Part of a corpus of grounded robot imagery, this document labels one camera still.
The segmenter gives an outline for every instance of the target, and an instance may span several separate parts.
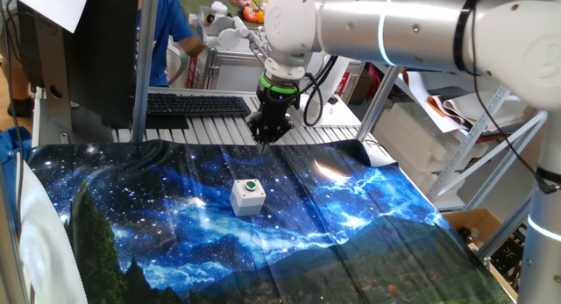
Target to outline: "black keyboard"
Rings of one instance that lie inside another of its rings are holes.
[[[252,112],[244,98],[236,96],[181,96],[149,94],[148,115],[188,117],[246,117]]]

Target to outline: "wooden floor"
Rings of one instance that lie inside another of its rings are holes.
[[[14,126],[14,122],[7,112],[9,105],[10,96],[8,95],[8,82],[4,78],[4,75],[0,73],[0,130],[2,131]],[[18,123],[19,125],[23,125],[29,132],[32,131],[31,118],[18,118]]]

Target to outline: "person's arm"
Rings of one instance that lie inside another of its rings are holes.
[[[169,7],[169,20],[172,24],[171,35],[174,37],[174,41],[179,42],[188,56],[197,57],[204,50],[201,38],[191,31],[179,0],[170,0]]]
[[[179,42],[183,51],[190,57],[198,57],[202,51],[204,51],[204,46],[198,35],[194,34],[191,37],[187,37]]]

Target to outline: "blue nebula print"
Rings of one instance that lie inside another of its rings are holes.
[[[356,142],[336,145],[57,145],[30,167],[66,221],[86,181],[115,235],[123,272],[133,258],[150,287],[186,294],[298,251],[347,243],[383,216],[450,230],[397,165],[370,168]],[[258,179],[260,214],[236,217],[234,180]],[[389,247],[380,247],[380,252]]]

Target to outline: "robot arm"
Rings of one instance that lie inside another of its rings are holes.
[[[266,37],[281,53],[325,51],[389,65],[472,72],[473,3],[271,0]],[[561,4],[479,0],[476,14],[478,72],[537,108],[561,109],[561,26],[553,19],[561,18]]]
[[[558,18],[561,4],[549,0],[271,0],[265,28],[270,46],[282,53],[323,50],[389,65],[488,74],[548,110],[536,176],[555,190],[534,189],[518,303],[549,303],[561,296]]]
[[[228,8],[220,2],[210,7],[201,7],[198,14],[189,14],[189,23],[197,28],[202,43],[206,46],[221,46],[230,50],[247,38],[249,30],[238,16],[226,14]]]

